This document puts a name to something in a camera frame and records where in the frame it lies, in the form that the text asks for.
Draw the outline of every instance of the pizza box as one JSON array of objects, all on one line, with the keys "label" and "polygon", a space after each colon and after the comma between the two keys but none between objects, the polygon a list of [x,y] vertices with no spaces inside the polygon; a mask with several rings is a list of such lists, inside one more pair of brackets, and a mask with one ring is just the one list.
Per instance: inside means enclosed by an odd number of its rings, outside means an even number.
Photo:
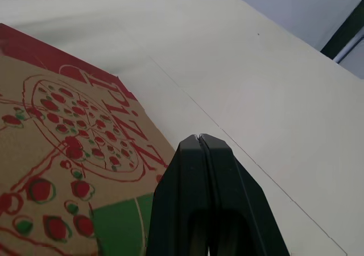
[{"label": "pizza box", "polygon": [[0,24],[0,251],[142,255],[174,150],[119,78]]}]

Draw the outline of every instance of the pizza illustration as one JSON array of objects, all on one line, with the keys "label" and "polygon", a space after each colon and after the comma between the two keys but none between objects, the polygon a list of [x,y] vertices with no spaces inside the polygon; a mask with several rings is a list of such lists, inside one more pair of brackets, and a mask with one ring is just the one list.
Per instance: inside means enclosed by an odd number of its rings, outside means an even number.
[{"label": "pizza illustration", "polygon": [[19,37],[68,64],[0,44],[0,255],[142,253],[173,149],[115,77]]}]

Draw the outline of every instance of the pepperoni illustration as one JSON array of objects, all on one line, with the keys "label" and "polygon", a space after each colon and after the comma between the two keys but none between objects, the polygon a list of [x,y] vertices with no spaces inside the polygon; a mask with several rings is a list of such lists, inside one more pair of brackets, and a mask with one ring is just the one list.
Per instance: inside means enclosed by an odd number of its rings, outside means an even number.
[{"label": "pepperoni illustration", "polygon": [[106,122],[111,122],[111,119],[106,116],[106,115],[101,115],[100,118],[103,120],[103,121],[106,121]]},{"label": "pepperoni illustration", "polygon": [[113,129],[114,133],[116,133],[117,135],[120,135],[120,131],[117,128]]},{"label": "pepperoni illustration", "polygon": [[85,111],[83,111],[81,108],[79,108],[79,107],[77,107],[77,106],[73,106],[72,107],[72,110],[76,113],[76,114],[78,114],[78,115],[85,115],[86,113],[85,113]]},{"label": "pepperoni illustration", "polygon": [[77,125],[79,128],[83,128],[83,129],[85,129],[87,127],[87,125],[84,121],[77,121]]},{"label": "pepperoni illustration", "polygon": [[74,196],[84,200],[90,199],[95,193],[94,188],[89,183],[83,180],[76,180],[72,182],[71,188]]},{"label": "pepperoni illustration", "polygon": [[48,109],[48,110],[50,110],[50,111],[56,111],[56,112],[58,112],[59,111],[59,109],[58,109],[58,106],[57,105],[55,105],[54,103],[53,103],[53,101],[50,101],[50,100],[46,100],[46,99],[41,99],[40,100],[40,102],[42,103],[42,105],[46,108],[46,109]]},{"label": "pepperoni illustration", "polygon": [[91,237],[94,234],[92,220],[84,215],[76,215],[73,218],[73,224],[79,235]]},{"label": "pepperoni illustration", "polygon": [[67,114],[67,115],[72,115],[72,112],[70,111],[70,110],[68,110],[68,109],[63,109],[63,111]]},{"label": "pepperoni illustration", "polygon": [[95,137],[95,141],[97,144],[103,146],[105,144],[105,141],[100,137]]},{"label": "pepperoni illustration", "polygon": [[80,160],[84,156],[82,144],[75,137],[66,137],[65,142],[68,145],[66,156],[71,159]]},{"label": "pepperoni illustration", "polygon": [[80,106],[82,106],[83,108],[87,108],[88,107],[87,103],[84,102],[84,101],[77,101],[77,104],[80,105]]},{"label": "pepperoni illustration", "polygon": [[97,149],[97,148],[92,149],[92,154],[97,159],[104,159],[105,158],[103,152],[100,149]]},{"label": "pepperoni illustration", "polygon": [[84,156],[84,152],[81,149],[68,147],[66,149],[66,156],[71,159],[81,159]]},{"label": "pepperoni illustration", "polygon": [[127,151],[125,151],[124,149],[121,149],[121,153],[126,156],[127,158],[130,157],[129,153]]},{"label": "pepperoni illustration", "polygon": [[112,132],[106,131],[105,135],[107,135],[108,139],[115,142],[117,141],[117,138],[115,137],[115,135]]},{"label": "pepperoni illustration", "polygon": [[69,127],[74,127],[73,121],[70,121],[69,119],[64,118],[63,123],[68,125]]},{"label": "pepperoni illustration", "polygon": [[114,147],[113,146],[108,145],[107,149],[109,150],[110,153],[114,152]]},{"label": "pepperoni illustration", "polygon": [[2,117],[2,120],[7,126],[19,127],[19,128],[23,127],[22,122],[13,115],[4,115]]},{"label": "pepperoni illustration", "polygon": [[110,158],[109,158],[109,160],[110,160],[110,162],[112,163],[112,165],[114,165],[114,166],[116,166],[116,165],[120,165],[120,161],[119,161],[119,159],[117,159],[116,157],[114,157],[114,156],[111,156]]},{"label": "pepperoni illustration", "polygon": [[43,94],[47,94],[47,91],[44,90],[42,87],[38,88],[38,91]]},{"label": "pepperoni illustration", "polygon": [[100,128],[105,128],[106,127],[106,125],[104,124],[104,122],[100,121],[99,119],[96,120],[96,124]]},{"label": "pepperoni illustration", "polygon": [[77,140],[77,138],[75,138],[75,137],[66,137],[66,138],[64,139],[64,141],[65,141],[65,142],[67,143],[67,145],[68,145],[68,146],[70,146],[70,147],[79,148],[79,149],[82,149],[82,148],[83,148],[83,146],[82,146],[81,142],[79,142],[79,141]]},{"label": "pepperoni illustration", "polygon": [[67,237],[72,236],[71,229],[60,216],[43,216],[43,226],[46,236],[54,241],[66,242]]},{"label": "pepperoni illustration", "polygon": [[63,124],[58,124],[57,127],[56,127],[56,130],[58,132],[60,132],[61,134],[67,134],[69,131],[67,129],[67,127]]},{"label": "pepperoni illustration", "polygon": [[27,112],[31,117],[36,117],[38,119],[42,118],[42,116],[43,116],[41,111],[39,111],[37,108],[34,108],[34,107],[28,108]]},{"label": "pepperoni illustration", "polygon": [[48,113],[47,118],[53,123],[59,123],[59,117],[56,114]]},{"label": "pepperoni illustration", "polygon": [[38,204],[44,204],[56,196],[55,186],[46,179],[35,178],[26,185],[27,199]]},{"label": "pepperoni illustration", "polygon": [[89,134],[84,130],[79,130],[78,134],[83,138],[90,138]]},{"label": "pepperoni illustration", "polygon": [[58,91],[61,92],[63,95],[66,95],[69,98],[73,98],[73,94],[70,91],[68,91],[67,89],[60,88]]},{"label": "pepperoni illustration", "polygon": [[51,96],[52,98],[54,98],[56,101],[60,102],[61,104],[64,104],[66,102],[65,98],[62,97],[61,95],[59,94],[56,94],[56,93],[51,93]]},{"label": "pepperoni illustration", "polygon": [[5,212],[17,214],[24,205],[23,198],[18,193],[3,193],[0,195],[0,215]]}]

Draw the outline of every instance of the white surface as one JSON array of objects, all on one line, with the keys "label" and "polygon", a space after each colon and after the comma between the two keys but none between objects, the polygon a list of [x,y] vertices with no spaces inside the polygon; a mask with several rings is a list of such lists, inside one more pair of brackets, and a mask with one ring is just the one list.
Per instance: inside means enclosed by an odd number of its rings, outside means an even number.
[{"label": "white surface", "polygon": [[243,0],[321,50],[361,0]]},{"label": "white surface", "polygon": [[0,21],[118,75],[174,147],[226,140],[294,256],[362,255],[364,85],[241,0],[0,0]]},{"label": "white surface", "polygon": [[364,79],[364,40],[361,40],[340,65],[352,74]]}]

